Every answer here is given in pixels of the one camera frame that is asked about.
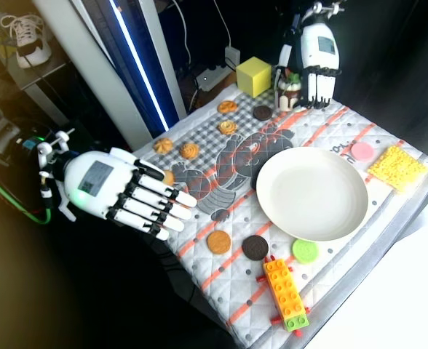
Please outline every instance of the quilted tablecloth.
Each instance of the quilted tablecloth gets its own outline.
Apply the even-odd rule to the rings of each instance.
[[[217,107],[223,100],[234,100],[237,111],[220,114]],[[274,113],[268,121],[253,118],[257,105],[274,108],[273,91],[252,98],[231,85],[161,136],[174,142],[167,155],[155,153],[152,144],[135,155],[173,171],[175,186],[198,198],[184,231],[171,232],[167,245],[239,346],[302,348],[381,259],[428,194],[428,174],[417,189],[400,194],[369,175],[368,167],[391,145],[427,166],[428,156],[336,101],[325,110]],[[218,131],[224,120],[238,125],[235,134]],[[357,141],[374,147],[372,161],[352,158],[349,150]],[[195,159],[181,157],[184,143],[199,146]],[[311,265],[293,259],[290,247],[294,238],[269,221],[253,189],[256,165],[262,164],[264,157],[298,146],[323,148],[343,156],[365,180],[370,202],[362,225],[345,238],[319,243],[320,256]],[[213,254],[207,248],[206,238],[214,230],[231,236],[232,247],[227,253]],[[270,323],[278,312],[267,283],[256,282],[263,274],[263,263],[249,260],[242,251],[242,241],[253,234],[263,236],[269,253],[293,268],[301,298],[311,308],[310,326],[302,329],[302,337]]]

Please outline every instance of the white plate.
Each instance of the white plate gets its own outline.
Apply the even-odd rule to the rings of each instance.
[[[256,192],[277,227],[310,241],[350,234],[368,210],[368,192],[357,170],[318,148],[292,148],[272,156],[259,172]]]

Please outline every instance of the green round cookie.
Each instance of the green round cookie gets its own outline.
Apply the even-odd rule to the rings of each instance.
[[[319,256],[319,249],[316,243],[300,240],[299,238],[293,243],[292,252],[296,260],[301,264],[313,263]]]

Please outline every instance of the pink round cookie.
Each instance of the pink round cookie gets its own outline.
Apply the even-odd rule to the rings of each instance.
[[[371,160],[374,156],[374,149],[367,143],[356,143],[352,146],[352,155],[358,161]]]

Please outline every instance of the robotic hand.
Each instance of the robotic hand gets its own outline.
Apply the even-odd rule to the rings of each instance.
[[[324,108],[332,99],[340,70],[336,40],[326,23],[342,11],[340,1],[333,3],[332,7],[323,7],[322,3],[315,2],[301,20],[299,15],[295,16],[292,25],[295,44],[284,44],[280,52],[275,86],[286,67],[300,72],[300,104],[307,108]]]
[[[62,199],[59,210],[69,220],[76,220],[67,207],[71,202],[96,217],[129,225],[159,240],[169,237],[166,228],[183,230],[180,220],[191,217],[184,206],[195,207],[194,197],[165,185],[161,169],[122,149],[70,151],[67,142],[72,131],[59,131],[54,142],[38,145],[41,195],[49,206],[52,192],[46,179],[53,178]],[[60,150],[52,149],[55,143]]]

